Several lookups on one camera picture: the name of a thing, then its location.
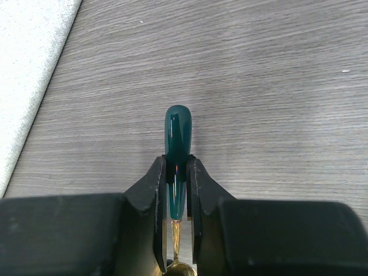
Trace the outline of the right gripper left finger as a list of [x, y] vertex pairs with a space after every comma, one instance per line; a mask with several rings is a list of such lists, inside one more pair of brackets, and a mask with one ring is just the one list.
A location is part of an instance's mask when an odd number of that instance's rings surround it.
[[123, 193], [1, 200], [2, 275], [161, 275], [166, 162]]

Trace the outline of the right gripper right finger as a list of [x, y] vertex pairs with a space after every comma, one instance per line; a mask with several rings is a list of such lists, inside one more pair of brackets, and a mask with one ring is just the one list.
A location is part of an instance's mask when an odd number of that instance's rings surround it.
[[346, 204], [237, 199], [187, 163], [199, 275], [366, 275], [367, 232]]

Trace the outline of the gold spoon green handle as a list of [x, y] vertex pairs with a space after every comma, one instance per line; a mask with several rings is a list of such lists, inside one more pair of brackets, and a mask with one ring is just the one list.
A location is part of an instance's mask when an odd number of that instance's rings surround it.
[[174, 105], [164, 122], [166, 183], [173, 240], [173, 261], [167, 275], [197, 275], [191, 265], [179, 260], [182, 218], [187, 195], [186, 166], [191, 149], [192, 117], [189, 108]]

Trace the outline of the grey cloth napkin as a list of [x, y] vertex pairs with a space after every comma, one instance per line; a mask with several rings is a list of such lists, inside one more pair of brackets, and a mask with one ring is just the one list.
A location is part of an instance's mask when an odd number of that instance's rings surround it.
[[80, 5], [80, 1], [1, 1], [2, 195]]

